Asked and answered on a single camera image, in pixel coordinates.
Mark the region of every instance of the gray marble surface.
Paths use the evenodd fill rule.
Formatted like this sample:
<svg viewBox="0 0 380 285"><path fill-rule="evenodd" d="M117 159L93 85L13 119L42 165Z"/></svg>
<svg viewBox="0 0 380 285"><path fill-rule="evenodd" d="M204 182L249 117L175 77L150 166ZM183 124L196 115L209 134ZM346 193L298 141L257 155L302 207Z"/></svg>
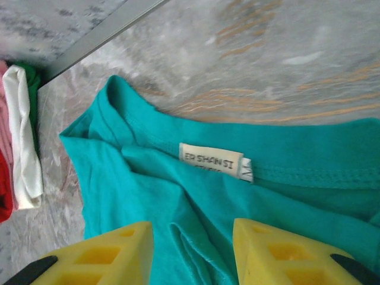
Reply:
<svg viewBox="0 0 380 285"><path fill-rule="evenodd" d="M125 1L0 1L0 59L45 67Z"/></svg>
<svg viewBox="0 0 380 285"><path fill-rule="evenodd" d="M380 118L379 13L378 0L171 0L41 88L46 194L8 223L12 272L83 238L80 186L58 134L110 75L162 112L198 121Z"/></svg>

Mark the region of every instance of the green cloth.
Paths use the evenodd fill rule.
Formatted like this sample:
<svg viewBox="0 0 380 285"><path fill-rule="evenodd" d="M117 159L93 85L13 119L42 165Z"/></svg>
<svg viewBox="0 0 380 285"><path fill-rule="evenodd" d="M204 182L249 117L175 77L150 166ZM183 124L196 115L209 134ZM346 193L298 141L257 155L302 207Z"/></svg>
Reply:
<svg viewBox="0 0 380 285"><path fill-rule="evenodd" d="M38 123L37 91L38 91L38 88L40 87L41 77L34 67L28 64L24 64L22 62L16 62L15 64L25 69L26 80L28 84L29 101L30 101L29 119L30 119L31 131L33 133L34 149L36 150L36 153L39 154L40 152L39 152L38 131L37 131L37 123Z"/></svg>
<svg viewBox="0 0 380 285"><path fill-rule="evenodd" d="M151 284L237 284L233 221L341 248L380 273L380 121L201 123L160 113L120 77L62 134L80 180L85 238L153 222ZM255 182L179 161L179 144L252 160Z"/></svg>

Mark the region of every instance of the folded clothes stack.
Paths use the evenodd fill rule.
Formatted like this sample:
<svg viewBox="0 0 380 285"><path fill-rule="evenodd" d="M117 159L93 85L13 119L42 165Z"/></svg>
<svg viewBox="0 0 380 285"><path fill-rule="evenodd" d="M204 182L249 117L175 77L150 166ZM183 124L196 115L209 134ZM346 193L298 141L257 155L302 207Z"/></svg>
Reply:
<svg viewBox="0 0 380 285"><path fill-rule="evenodd" d="M40 77L26 64L0 61L0 223L13 210L39 207L43 192L37 142Z"/></svg>

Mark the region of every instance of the white shirt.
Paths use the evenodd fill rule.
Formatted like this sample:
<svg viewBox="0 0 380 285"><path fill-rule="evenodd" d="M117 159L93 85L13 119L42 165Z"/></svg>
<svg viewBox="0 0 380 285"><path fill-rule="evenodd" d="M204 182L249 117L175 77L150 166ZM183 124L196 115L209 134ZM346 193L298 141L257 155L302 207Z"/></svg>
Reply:
<svg viewBox="0 0 380 285"><path fill-rule="evenodd" d="M3 78L12 135L13 185L18 209L41 205L43 193L41 164L34 149L29 120L30 102L24 68L13 65Z"/></svg>

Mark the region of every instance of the clothing label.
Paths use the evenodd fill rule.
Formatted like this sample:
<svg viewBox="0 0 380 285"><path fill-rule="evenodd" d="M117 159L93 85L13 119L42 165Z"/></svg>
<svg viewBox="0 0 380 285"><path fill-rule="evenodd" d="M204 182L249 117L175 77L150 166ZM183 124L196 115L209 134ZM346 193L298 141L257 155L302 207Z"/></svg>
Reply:
<svg viewBox="0 0 380 285"><path fill-rule="evenodd" d="M246 159L245 157L242 159L242 163L241 163L241 167L239 171L239 178L241 180L246 180L250 182L254 181L254 173L252 171L250 159Z"/></svg>
<svg viewBox="0 0 380 285"><path fill-rule="evenodd" d="M244 159L242 153L180 143L179 160L196 167L227 173L252 182L251 160Z"/></svg>

